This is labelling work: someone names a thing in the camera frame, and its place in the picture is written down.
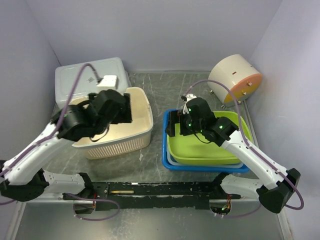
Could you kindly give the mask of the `cream perforated basket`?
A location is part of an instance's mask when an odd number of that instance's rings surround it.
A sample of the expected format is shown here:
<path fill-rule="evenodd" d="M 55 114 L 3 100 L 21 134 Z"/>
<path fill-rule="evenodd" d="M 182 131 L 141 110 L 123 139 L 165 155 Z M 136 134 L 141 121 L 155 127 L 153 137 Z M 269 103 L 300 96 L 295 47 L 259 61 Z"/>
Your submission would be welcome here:
<path fill-rule="evenodd" d="M 108 158 L 147 147 L 151 141 L 154 121 L 152 108 L 140 87 L 129 87 L 132 122 L 112 124 L 109 131 L 80 139 L 72 145 L 89 160 Z"/>

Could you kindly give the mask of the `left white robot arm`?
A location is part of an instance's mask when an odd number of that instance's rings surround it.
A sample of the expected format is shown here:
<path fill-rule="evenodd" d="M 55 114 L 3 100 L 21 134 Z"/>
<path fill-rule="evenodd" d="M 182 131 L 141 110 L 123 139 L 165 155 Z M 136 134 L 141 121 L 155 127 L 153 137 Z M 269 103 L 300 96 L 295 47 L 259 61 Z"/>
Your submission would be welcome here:
<path fill-rule="evenodd" d="M 90 93 L 88 99 L 60 110 L 44 131 L 21 153 L 1 161 L 0 194 L 14 201 L 28 202 L 42 194 L 73 194 L 89 199 L 93 183 L 86 173 L 57 174 L 43 170 L 64 148 L 82 138 L 109 131 L 110 125 L 132 122 L 131 96 L 116 90 Z"/>

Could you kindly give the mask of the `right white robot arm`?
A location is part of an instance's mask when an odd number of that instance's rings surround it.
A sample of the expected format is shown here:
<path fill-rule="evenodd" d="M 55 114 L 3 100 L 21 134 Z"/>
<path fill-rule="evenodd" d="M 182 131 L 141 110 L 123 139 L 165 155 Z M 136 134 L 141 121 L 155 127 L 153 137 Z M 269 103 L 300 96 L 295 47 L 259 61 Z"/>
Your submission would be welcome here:
<path fill-rule="evenodd" d="M 185 100 L 183 109 L 166 114 L 164 137 L 170 155 L 180 164 L 197 167 L 243 163 L 257 176 L 250 179 L 221 172 L 214 179 L 213 195 L 227 197 L 221 214 L 229 212 L 233 195 L 257 199 L 270 212 L 280 213 L 298 193 L 300 172 L 286 169 L 254 145 L 243 131 L 242 119 L 212 111 L 201 97 L 190 94 Z"/>

